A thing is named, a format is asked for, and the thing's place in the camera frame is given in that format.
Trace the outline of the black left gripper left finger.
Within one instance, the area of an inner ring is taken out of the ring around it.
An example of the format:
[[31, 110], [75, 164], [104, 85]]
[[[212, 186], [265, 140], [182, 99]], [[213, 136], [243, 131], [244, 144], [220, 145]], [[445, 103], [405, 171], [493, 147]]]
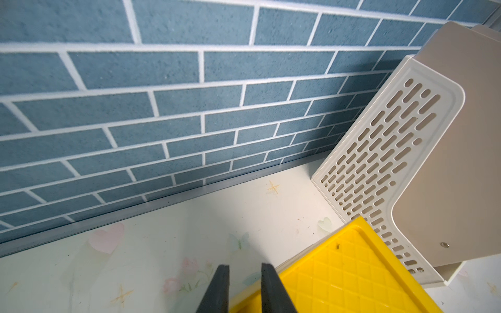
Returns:
[[229, 313], [230, 266], [218, 266], [196, 313]]

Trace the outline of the yellow drawer cabinet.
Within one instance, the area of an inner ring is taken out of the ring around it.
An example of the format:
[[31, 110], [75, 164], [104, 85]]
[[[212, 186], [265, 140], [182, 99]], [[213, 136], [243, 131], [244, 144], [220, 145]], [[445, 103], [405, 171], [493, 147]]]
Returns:
[[276, 268], [298, 312], [440, 312], [361, 217]]

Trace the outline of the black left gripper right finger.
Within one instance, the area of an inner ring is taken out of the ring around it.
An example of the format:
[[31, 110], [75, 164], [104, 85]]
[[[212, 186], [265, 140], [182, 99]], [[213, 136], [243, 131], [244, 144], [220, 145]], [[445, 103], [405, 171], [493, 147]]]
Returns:
[[286, 291], [274, 266], [263, 263], [261, 267], [261, 301], [262, 312], [280, 313], [293, 312], [297, 310]]

